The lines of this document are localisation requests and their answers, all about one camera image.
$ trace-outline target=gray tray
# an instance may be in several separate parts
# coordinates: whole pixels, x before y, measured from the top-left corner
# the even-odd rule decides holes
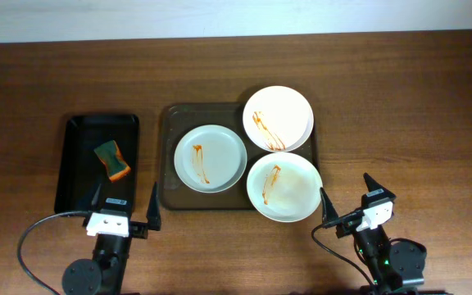
[[[243,128],[241,103],[194,103],[167,107],[161,127],[161,157],[158,198],[170,210],[248,210],[254,206],[247,196],[247,175],[252,165],[269,154],[255,145]],[[174,153],[186,133],[202,125],[221,125],[233,130],[247,149],[247,167],[242,178],[220,193],[200,193],[190,189],[176,174]],[[318,167],[318,147],[315,128],[311,137],[293,151]]]

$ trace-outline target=wood grain surface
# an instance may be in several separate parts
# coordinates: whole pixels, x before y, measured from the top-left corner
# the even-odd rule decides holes
[[[360,205],[369,172],[397,195],[392,238],[428,248],[423,289],[472,294],[472,31],[0,45],[0,294],[43,294],[21,270],[21,232],[52,214],[64,124],[134,112],[141,122],[135,220],[158,176],[158,130],[177,102],[245,102],[268,85],[315,113],[324,185],[338,213]],[[320,209],[280,224],[255,211],[162,210],[134,240],[123,292],[327,293],[365,284],[310,236]],[[24,258],[61,291],[92,255],[81,220],[55,220]],[[317,237],[357,261],[352,238]]]

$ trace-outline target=white wall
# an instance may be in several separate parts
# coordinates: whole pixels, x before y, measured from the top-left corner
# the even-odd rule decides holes
[[[0,0],[0,43],[472,29],[472,0]]]

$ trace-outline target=tray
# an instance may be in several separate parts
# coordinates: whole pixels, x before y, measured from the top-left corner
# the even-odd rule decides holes
[[[269,154],[256,146],[243,128],[241,103],[194,103],[167,107],[161,127],[161,157],[158,198],[169,210],[249,210],[254,206],[247,196],[247,175],[252,165]],[[200,193],[182,183],[174,168],[174,153],[179,140],[201,125],[221,125],[233,130],[247,149],[247,167],[242,178],[231,188],[220,193]],[[318,170],[318,147],[315,128],[301,147],[292,151],[310,162]]]
[[[74,116],[69,119],[66,122],[54,211],[87,211],[96,206],[125,212],[130,216],[136,193],[138,135],[136,115]],[[116,141],[131,168],[125,177],[114,184],[94,153],[94,148],[109,140]]]

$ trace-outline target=dirty plate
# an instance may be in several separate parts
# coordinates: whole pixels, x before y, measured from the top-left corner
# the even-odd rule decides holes
[[[242,177],[247,151],[242,139],[231,129],[204,125],[181,138],[174,154],[176,173],[190,188],[218,193]]]
[[[289,152],[262,157],[249,171],[247,193],[264,216],[281,222],[307,218],[320,205],[321,177],[306,159]]]
[[[247,136],[266,151],[290,152],[300,147],[313,126],[311,105],[289,87],[264,88],[252,95],[243,110]]]

